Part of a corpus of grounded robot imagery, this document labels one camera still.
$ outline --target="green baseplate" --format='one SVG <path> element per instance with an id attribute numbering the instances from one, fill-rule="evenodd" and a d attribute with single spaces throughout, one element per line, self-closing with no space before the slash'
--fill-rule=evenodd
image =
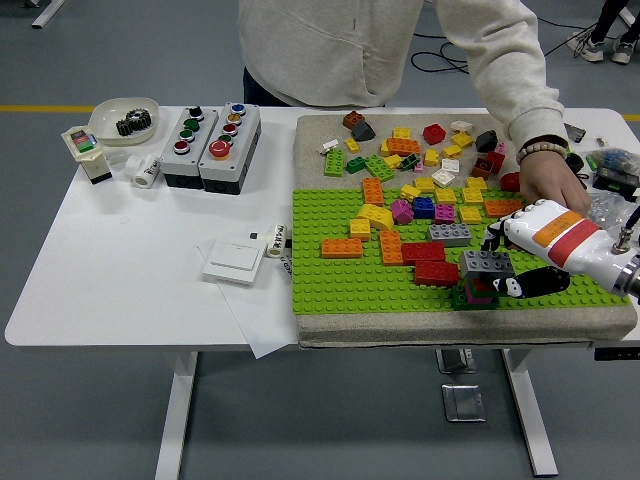
<path id="1" fill-rule="evenodd" d="M 454 188 L 458 208 L 461 189 Z M 398 189 L 384 189 L 385 207 L 398 199 Z M 485 200 L 522 199 L 518 194 L 489 189 Z M 295 190 L 293 192 L 293 311 L 296 315 L 347 313 L 447 312 L 451 307 L 451 289 L 415 285 L 413 267 L 386 267 L 382 264 L 378 230 L 371 240 L 362 242 L 364 256 L 357 259 L 323 259 L 320 244 L 324 238 L 348 238 L 349 220 L 362 206 L 360 189 Z M 480 250 L 487 225 L 497 219 L 486 218 L 478 207 L 482 223 L 469 225 L 471 245 L 446 248 L 447 261 L 458 263 L 463 250 Z M 432 220 L 414 220 L 396 225 L 403 242 L 426 242 Z M 540 259 L 521 251 L 509 250 L 516 274 L 545 265 Z M 530 308 L 570 308 L 623 306 L 629 302 L 605 292 L 584 275 L 574 276 L 562 293 L 527 300 L 500 298 L 501 310 Z"/>

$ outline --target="bracelet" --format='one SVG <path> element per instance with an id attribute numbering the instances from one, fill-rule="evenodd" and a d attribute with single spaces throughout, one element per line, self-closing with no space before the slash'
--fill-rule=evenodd
<path id="1" fill-rule="evenodd" d="M 522 162 L 524 157 L 526 157 L 527 155 L 543 151 L 559 153 L 562 156 L 563 160 L 567 158 L 567 149 L 562 145 L 558 145 L 557 143 L 544 142 L 534 143 L 533 145 L 529 145 L 527 148 L 523 148 L 522 150 L 520 150 L 516 155 L 516 162 L 518 163 L 518 165 L 520 165 L 520 162 Z"/>

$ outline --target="white hoodie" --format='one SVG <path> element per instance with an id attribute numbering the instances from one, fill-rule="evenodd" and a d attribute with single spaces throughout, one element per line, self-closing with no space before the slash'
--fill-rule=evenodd
<path id="1" fill-rule="evenodd" d="M 445 35 L 466 52 L 487 109 L 516 147 L 544 135 L 566 140 L 558 91 L 546 86 L 535 15 L 516 0 L 434 3 Z M 290 105 L 384 105 L 400 86 L 422 4 L 241 0 L 238 28 L 245 66 Z"/>

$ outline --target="red stripe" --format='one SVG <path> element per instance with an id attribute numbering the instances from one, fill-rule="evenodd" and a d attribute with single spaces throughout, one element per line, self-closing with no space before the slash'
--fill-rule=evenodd
<path id="1" fill-rule="evenodd" d="M 549 259 L 562 268 L 567 258 L 569 258 L 569 255 L 598 230 L 600 230 L 600 227 L 595 223 L 589 220 L 582 220 L 551 247 L 551 250 L 549 250 Z"/>

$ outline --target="robotic arm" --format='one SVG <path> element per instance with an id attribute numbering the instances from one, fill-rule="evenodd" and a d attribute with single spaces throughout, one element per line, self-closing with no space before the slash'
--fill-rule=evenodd
<path id="1" fill-rule="evenodd" d="M 494 279 L 494 287 L 516 298 L 531 298 L 568 288 L 570 275 L 585 274 L 606 291 L 640 297 L 640 252 L 629 247 L 634 212 L 616 242 L 605 230 L 551 200 L 538 200 L 503 217 L 485 232 L 482 250 L 495 250 L 504 239 L 540 257 L 549 267 L 513 278 Z"/>

